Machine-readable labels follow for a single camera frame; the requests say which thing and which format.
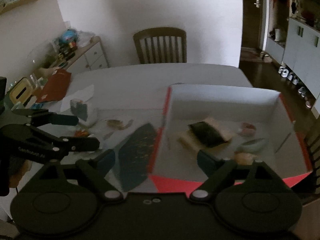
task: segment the floor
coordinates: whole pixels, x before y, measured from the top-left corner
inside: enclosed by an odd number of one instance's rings
[[[254,87],[273,89],[283,94],[287,106],[295,117],[296,131],[306,134],[315,124],[316,119],[311,110],[305,106],[297,88],[278,74],[275,65],[241,61],[240,69]],[[301,240],[320,239],[320,200],[303,207],[302,216],[294,233]]]

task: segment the white table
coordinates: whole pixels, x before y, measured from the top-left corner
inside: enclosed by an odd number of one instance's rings
[[[67,95],[94,85],[94,97],[90,102],[101,110],[113,113],[148,111],[149,115],[162,110],[168,86],[176,83],[226,85],[251,87],[251,84],[238,68],[211,64],[147,64],[108,68],[85,72],[73,77]],[[59,112],[61,102],[51,104],[50,111]],[[152,124],[157,127],[161,123],[161,114],[153,116]],[[22,178],[18,189],[41,168],[34,163],[31,171]],[[148,191],[150,182],[139,187],[140,191]],[[15,189],[0,199],[4,210],[10,214],[9,206],[15,197]]]

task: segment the box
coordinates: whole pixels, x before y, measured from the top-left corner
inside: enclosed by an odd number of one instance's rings
[[[172,179],[203,182],[207,176],[198,167],[196,155],[178,141],[178,134],[188,130],[188,124],[213,117],[234,131],[242,122],[257,128],[253,137],[235,135],[228,147],[216,158],[232,157],[243,142],[267,138],[268,143],[258,153],[290,187],[312,172],[303,141],[293,128],[293,119],[281,99],[281,93],[245,87],[213,85],[172,85],[168,88],[154,155],[149,165],[153,175]]]

